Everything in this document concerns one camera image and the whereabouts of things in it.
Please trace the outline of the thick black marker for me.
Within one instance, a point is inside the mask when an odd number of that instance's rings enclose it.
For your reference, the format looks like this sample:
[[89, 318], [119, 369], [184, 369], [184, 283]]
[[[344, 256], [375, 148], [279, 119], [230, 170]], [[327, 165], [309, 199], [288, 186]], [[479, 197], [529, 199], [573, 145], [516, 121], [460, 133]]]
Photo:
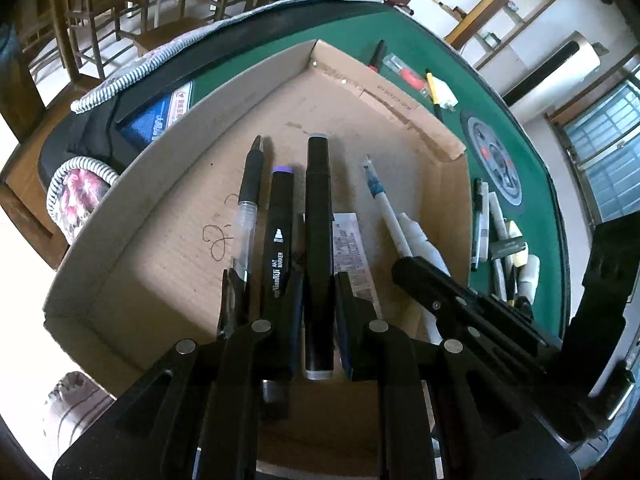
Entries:
[[333, 211], [329, 140], [323, 134], [308, 139], [305, 184], [305, 370], [310, 380], [326, 380], [334, 352]]

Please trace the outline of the white paper packet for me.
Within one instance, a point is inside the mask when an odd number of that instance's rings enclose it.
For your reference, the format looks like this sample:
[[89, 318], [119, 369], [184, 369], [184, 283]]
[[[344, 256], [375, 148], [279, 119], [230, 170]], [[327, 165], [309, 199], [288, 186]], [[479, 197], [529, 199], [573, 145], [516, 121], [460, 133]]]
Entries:
[[382, 318], [378, 293], [354, 212], [333, 215], [333, 260], [334, 273], [345, 272], [354, 295], [373, 304], [376, 316]]

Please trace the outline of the black marker purple end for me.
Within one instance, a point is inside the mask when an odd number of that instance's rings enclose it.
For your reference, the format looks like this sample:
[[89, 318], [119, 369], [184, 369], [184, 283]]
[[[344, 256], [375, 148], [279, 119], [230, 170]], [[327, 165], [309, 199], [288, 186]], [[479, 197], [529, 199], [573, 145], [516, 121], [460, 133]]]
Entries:
[[288, 381], [292, 373], [290, 323], [285, 293], [291, 276], [293, 192], [293, 168], [274, 167], [260, 279], [260, 317], [269, 321], [273, 329], [269, 375], [262, 382], [266, 422], [277, 422], [288, 414]]

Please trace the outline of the white pen blue cap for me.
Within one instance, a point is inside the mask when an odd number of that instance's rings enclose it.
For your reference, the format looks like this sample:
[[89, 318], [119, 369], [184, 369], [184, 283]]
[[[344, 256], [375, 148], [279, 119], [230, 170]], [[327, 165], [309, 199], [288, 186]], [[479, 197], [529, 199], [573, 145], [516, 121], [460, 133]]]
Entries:
[[381, 211], [384, 223], [388, 232], [390, 232], [390, 237], [392, 238], [399, 257], [412, 257], [412, 251], [408, 244], [408, 240], [406, 239], [404, 232], [402, 232], [392, 204], [386, 195], [385, 188], [373, 166], [372, 159], [370, 159], [369, 156], [366, 156], [362, 166], [369, 192], [375, 200], [375, 203], [378, 204], [378, 209]]

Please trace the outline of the white plastic bottle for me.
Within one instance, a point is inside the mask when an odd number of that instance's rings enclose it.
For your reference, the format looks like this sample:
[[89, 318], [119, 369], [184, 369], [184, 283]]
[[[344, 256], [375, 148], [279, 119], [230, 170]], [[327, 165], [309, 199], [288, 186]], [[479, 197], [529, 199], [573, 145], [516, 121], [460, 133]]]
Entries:
[[518, 271], [518, 296], [525, 297], [530, 304], [535, 301], [539, 274], [540, 259], [530, 254], [527, 262]]

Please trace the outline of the black grip ballpoint pen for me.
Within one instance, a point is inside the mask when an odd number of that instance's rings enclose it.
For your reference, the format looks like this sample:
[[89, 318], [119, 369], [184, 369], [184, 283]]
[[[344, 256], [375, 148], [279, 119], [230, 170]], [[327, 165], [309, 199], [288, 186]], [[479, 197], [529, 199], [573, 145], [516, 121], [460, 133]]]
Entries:
[[229, 278], [236, 290], [246, 289], [250, 280], [250, 260], [253, 255], [264, 161], [262, 137], [256, 136], [246, 155], [238, 208], [233, 223]]

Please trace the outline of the olive green tube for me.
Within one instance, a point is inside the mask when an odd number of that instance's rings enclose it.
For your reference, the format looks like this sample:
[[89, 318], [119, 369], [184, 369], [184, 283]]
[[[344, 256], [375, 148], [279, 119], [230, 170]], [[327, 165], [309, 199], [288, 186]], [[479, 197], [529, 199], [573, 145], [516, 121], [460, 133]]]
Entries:
[[492, 260], [497, 260], [518, 254], [526, 248], [526, 240], [521, 236], [508, 238], [507, 240], [497, 240], [489, 245], [489, 255]]

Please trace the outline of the white paint marker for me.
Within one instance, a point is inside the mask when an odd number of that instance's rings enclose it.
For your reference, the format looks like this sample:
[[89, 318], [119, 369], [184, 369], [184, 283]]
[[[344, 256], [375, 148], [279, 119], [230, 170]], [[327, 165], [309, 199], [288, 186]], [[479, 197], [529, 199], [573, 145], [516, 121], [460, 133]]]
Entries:
[[[509, 234], [506, 230], [506, 222], [504, 221], [498, 196], [495, 192], [488, 193], [488, 203], [492, 225], [494, 226], [498, 241], [503, 242], [504, 240], [508, 240]], [[504, 256], [502, 258], [495, 258], [494, 260], [492, 260], [492, 266], [494, 267], [494, 284], [496, 296], [502, 301], [507, 302], [508, 296], [506, 296], [506, 280], [508, 279], [512, 271], [512, 257]]]

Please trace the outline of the clear black gel pen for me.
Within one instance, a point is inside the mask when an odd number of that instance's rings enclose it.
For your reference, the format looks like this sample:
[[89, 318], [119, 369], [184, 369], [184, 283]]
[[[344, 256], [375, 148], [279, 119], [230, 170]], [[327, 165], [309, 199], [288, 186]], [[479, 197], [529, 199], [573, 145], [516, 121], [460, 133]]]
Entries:
[[476, 271], [488, 259], [489, 200], [488, 183], [475, 179], [473, 184], [473, 238], [471, 270]]

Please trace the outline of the cardboard box tray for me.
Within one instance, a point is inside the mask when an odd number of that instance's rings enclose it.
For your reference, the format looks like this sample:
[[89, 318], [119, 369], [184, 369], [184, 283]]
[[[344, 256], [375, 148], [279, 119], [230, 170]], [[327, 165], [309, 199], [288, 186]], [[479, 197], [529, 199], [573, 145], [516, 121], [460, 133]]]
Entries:
[[465, 289], [460, 139], [321, 40], [193, 105], [115, 180], [44, 315], [114, 396], [58, 479], [435, 477], [421, 292]]

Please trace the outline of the blue card booklet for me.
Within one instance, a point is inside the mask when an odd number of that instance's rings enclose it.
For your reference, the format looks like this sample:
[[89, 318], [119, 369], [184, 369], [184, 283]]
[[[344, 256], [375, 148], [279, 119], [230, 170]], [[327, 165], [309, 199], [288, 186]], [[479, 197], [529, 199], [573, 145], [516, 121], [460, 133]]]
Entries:
[[189, 81], [145, 107], [122, 126], [122, 136], [138, 150], [144, 150], [190, 110], [193, 88], [194, 82]]

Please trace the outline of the round table centre console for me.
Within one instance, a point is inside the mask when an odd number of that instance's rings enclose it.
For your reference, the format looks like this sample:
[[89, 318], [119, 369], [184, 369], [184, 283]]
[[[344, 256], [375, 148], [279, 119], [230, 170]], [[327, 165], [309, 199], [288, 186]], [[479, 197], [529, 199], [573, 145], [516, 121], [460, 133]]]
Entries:
[[518, 170], [495, 130], [465, 110], [461, 125], [477, 158], [503, 198], [512, 206], [521, 206], [523, 188]]

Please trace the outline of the small white box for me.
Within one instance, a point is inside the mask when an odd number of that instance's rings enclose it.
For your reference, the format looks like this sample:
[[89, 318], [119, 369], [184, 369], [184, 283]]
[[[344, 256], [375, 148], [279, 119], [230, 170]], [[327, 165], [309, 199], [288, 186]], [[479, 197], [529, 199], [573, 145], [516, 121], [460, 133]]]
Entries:
[[454, 92], [449, 88], [446, 81], [434, 77], [433, 88], [437, 103], [440, 107], [446, 108], [446, 110], [453, 110], [458, 105], [459, 101], [454, 95]]

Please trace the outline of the yellow black utility knife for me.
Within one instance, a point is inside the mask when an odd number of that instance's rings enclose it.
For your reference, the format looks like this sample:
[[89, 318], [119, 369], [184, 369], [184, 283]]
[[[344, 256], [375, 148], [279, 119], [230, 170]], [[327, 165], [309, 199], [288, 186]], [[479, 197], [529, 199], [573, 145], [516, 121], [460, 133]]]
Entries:
[[443, 122], [444, 118], [442, 118], [442, 107], [440, 106], [439, 98], [436, 91], [435, 78], [430, 70], [425, 71], [425, 80], [428, 93], [430, 94], [431, 101], [433, 103], [434, 115], [440, 122]]

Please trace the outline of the wooden chair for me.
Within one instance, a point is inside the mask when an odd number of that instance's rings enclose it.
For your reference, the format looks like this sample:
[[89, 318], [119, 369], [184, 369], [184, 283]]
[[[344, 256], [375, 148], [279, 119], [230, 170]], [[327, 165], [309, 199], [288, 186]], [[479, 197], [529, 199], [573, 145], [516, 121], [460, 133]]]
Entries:
[[91, 63], [98, 77], [105, 67], [126, 52], [109, 58], [101, 54], [100, 41], [113, 37], [130, 40], [140, 52], [152, 50], [195, 26], [225, 18], [232, 0], [63, 0], [68, 41], [77, 66]]

